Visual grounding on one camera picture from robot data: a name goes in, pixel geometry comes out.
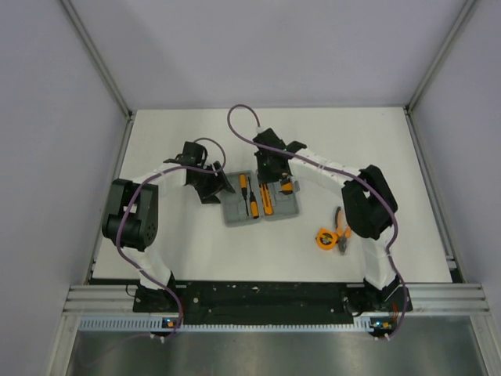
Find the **orange black utility knife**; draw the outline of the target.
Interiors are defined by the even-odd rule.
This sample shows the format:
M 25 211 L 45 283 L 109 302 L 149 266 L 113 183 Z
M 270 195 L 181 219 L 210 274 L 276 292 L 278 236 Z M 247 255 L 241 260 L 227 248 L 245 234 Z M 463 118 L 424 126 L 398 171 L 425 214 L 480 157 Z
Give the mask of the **orange black utility knife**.
M 268 186 L 266 184 L 261 184 L 260 190 L 265 215 L 273 215 L 273 206 Z

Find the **orange handled pliers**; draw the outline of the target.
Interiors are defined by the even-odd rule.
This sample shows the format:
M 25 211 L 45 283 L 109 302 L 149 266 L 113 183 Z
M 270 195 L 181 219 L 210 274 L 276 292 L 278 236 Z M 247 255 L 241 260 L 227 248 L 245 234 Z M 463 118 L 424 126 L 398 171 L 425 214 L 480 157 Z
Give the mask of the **orange handled pliers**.
M 337 247 L 341 255 L 344 255 L 348 248 L 348 239 L 351 237 L 351 228 L 345 218 L 344 210 L 337 207 L 334 214 L 335 234 L 337 235 Z

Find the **grey plastic tool case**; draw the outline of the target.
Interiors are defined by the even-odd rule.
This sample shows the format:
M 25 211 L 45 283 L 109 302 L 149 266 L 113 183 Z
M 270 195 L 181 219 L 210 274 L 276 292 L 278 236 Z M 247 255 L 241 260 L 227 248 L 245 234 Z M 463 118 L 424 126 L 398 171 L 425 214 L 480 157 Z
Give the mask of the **grey plastic tool case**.
M 299 184 L 292 178 L 260 183 L 256 172 L 241 171 L 227 175 L 234 193 L 223 191 L 222 214 L 228 227 L 278 221 L 299 215 Z

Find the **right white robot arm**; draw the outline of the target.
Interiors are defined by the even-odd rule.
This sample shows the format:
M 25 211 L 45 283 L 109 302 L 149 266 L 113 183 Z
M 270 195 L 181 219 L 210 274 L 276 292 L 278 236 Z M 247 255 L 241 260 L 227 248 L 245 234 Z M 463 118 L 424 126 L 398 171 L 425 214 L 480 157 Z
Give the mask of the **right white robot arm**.
M 398 235 L 398 204 L 382 171 L 372 164 L 347 167 L 315 154 L 298 141 L 286 145 L 270 128 L 258 132 L 251 143 L 258 148 L 254 156 L 260 182 L 305 179 L 341 198 L 348 226 L 362 239 L 364 280 L 371 285 L 365 291 L 366 302 L 376 310 L 390 305 L 395 297 L 390 284 L 398 274 L 395 264 L 386 258 Z

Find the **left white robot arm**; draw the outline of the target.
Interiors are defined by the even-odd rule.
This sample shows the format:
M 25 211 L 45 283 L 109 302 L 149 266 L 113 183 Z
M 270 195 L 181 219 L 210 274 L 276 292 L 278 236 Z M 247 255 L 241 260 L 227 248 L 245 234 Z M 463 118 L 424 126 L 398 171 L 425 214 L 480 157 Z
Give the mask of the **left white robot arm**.
M 219 204 L 219 193 L 235 192 L 223 171 L 226 162 L 220 143 L 200 137 L 186 141 L 180 154 L 151 172 L 111 183 L 102 234 L 136 269 L 141 285 L 153 289 L 150 301 L 160 310 L 172 309 L 178 299 L 173 273 L 153 246 L 160 229 L 160 197 L 172 187 L 191 186 L 202 204 Z

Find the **orange black screwdriver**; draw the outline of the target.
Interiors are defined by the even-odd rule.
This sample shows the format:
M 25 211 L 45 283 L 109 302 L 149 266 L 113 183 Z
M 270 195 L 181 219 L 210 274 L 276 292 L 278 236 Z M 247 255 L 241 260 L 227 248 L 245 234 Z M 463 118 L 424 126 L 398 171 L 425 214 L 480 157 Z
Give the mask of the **orange black screwdriver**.
M 240 191 L 243 197 L 243 202 L 245 204 L 246 213 L 249 215 L 248 203 L 247 203 L 247 177 L 245 174 L 239 175 Z
M 257 203 L 257 199 L 256 199 L 256 197 L 254 195 L 254 191 L 252 189 L 251 178 L 250 177 L 247 178 L 247 182 L 248 182 L 248 187 L 249 187 L 249 190 L 250 190 L 250 196 L 249 196 L 250 213 L 251 213 L 251 216 L 252 216 L 253 219 L 258 219 L 259 218 L 258 203 Z

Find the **orange tape measure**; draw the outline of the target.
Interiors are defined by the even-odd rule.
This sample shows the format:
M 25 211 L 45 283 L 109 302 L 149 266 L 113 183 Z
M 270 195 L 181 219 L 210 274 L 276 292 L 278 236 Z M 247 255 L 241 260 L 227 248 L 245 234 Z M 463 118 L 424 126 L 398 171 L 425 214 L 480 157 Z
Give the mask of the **orange tape measure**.
M 319 248 L 329 251 L 336 246 L 338 235 L 335 232 L 326 229 L 320 229 L 315 237 Z

